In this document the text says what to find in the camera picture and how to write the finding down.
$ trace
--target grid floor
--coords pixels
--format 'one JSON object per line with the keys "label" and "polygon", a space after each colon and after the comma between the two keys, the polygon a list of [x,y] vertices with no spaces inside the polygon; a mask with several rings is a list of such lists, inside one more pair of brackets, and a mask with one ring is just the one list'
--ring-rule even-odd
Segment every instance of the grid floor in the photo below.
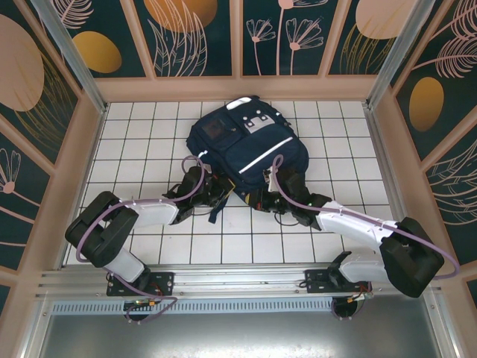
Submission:
{"label": "grid floor", "polygon": [[[224,105],[210,102],[112,103],[81,200],[104,190],[118,197],[158,198],[180,182],[186,137],[203,115]],[[310,192],[350,209],[391,219],[382,176],[360,102],[272,101],[309,150]],[[206,213],[208,207],[195,213]],[[328,263],[361,247],[335,233],[276,223],[251,210],[235,194],[216,224],[193,216],[178,225],[136,229],[125,248],[146,264]],[[283,224],[296,221],[287,214]],[[65,264],[78,264],[69,246]]]}

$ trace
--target metal base plate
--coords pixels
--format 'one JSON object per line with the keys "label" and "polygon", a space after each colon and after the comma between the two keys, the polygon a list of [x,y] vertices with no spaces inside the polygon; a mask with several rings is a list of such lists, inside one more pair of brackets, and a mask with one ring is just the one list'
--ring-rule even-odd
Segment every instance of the metal base plate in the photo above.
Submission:
{"label": "metal base plate", "polygon": [[[151,295],[160,295],[157,288],[159,287],[162,295],[171,296],[174,288],[174,272],[152,272],[149,285],[144,291]],[[137,293],[127,289],[115,277],[109,276],[107,284],[107,296],[112,297],[129,297],[138,296]]]}
{"label": "metal base plate", "polygon": [[308,293],[337,293],[337,292],[360,292],[360,285],[367,287],[367,282],[360,281],[346,283],[341,289],[336,288],[328,278],[328,270],[306,270],[305,281]]}

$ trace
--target reflective stripe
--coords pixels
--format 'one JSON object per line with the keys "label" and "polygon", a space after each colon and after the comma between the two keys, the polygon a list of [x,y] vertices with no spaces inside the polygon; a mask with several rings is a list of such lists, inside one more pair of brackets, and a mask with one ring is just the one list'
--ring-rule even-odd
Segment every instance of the reflective stripe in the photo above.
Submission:
{"label": "reflective stripe", "polygon": [[290,136],[289,138],[283,140],[282,142],[278,143],[277,145],[275,145],[273,148],[270,148],[268,149],[264,154],[262,154],[260,157],[256,158],[253,162],[250,162],[248,163],[243,169],[241,169],[238,173],[239,174],[242,174],[243,172],[246,172],[248,169],[250,169],[252,166],[254,166],[255,164],[257,164],[260,160],[262,160],[263,158],[265,158],[266,156],[268,156],[272,151],[280,148],[282,145],[284,145],[285,143],[287,142],[290,142],[291,140],[293,139],[292,136]]}

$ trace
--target vent grille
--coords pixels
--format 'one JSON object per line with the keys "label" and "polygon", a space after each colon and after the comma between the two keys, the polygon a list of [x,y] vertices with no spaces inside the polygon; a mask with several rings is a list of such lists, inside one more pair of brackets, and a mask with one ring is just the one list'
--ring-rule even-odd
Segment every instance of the vent grille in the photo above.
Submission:
{"label": "vent grille", "polygon": [[[331,298],[260,298],[224,300],[179,300],[166,314],[277,313],[330,311]],[[123,315],[126,301],[58,301],[52,315]],[[140,307],[130,314],[155,313],[168,301]]]}

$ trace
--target navy backpack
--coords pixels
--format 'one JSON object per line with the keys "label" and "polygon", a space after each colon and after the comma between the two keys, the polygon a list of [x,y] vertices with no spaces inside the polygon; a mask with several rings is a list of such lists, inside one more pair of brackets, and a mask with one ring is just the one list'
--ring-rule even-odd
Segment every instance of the navy backpack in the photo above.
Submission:
{"label": "navy backpack", "polygon": [[258,96],[239,98],[199,119],[187,148],[209,164],[212,173],[227,176],[243,201],[248,193],[268,186],[264,171],[278,154],[283,156],[282,169],[293,167],[304,174],[309,163],[308,151],[290,123]]}

